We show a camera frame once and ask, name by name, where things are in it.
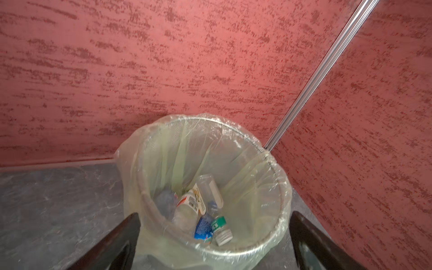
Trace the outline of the blue label bottle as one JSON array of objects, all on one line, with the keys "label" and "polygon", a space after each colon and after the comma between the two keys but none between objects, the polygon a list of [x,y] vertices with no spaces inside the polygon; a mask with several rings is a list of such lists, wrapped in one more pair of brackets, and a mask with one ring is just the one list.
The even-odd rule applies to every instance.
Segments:
[{"label": "blue label bottle", "polygon": [[197,223],[194,238],[205,244],[210,244],[213,238],[211,223],[222,209],[224,202],[212,175],[201,175],[196,185],[201,194],[202,202],[205,204],[206,211],[205,214],[201,215]]}]

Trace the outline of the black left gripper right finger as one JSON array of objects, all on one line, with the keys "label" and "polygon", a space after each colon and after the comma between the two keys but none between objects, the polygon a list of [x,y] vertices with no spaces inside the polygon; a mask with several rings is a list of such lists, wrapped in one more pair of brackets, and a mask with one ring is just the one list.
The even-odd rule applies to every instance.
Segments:
[{"label": "black left gripper right finger", "polygon": [[289,232],[301,270],[365,269],[298,211],[290,217]]}]

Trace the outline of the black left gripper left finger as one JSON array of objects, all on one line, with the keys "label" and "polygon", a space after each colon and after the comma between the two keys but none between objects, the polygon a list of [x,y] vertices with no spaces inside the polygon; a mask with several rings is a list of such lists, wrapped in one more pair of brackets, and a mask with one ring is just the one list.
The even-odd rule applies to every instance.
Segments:
[{"label": "black left gripper left finger", "polygon": [[138,213],[123,222],[68,267],[70,270],[130,270],[141,223]]}]

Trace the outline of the green cap slim bottle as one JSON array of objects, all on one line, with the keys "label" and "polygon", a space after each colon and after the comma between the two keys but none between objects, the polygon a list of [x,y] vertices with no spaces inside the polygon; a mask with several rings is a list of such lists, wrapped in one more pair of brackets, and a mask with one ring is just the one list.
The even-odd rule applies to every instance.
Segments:
[{"label": "green cap slim bottle", "polygon": [[172,222],[181,231],[193,236],[199,219],[206,212],[207,206],[198,185],[195,184],[191,190],[180,198]]}]

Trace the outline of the clear crushed plastic bottle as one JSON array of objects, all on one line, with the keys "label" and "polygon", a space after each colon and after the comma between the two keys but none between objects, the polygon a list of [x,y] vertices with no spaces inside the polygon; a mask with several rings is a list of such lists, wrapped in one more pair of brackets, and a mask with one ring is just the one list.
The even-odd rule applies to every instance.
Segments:
[{"label": "clear crushed plastic bottle", "polygon": [[170,189],[164,189],[159,192],[154,201],[161,215],[165,219],[171,221],[174,217],[174,213],[176,211],[175,209],[178,204],[177,194]]}]

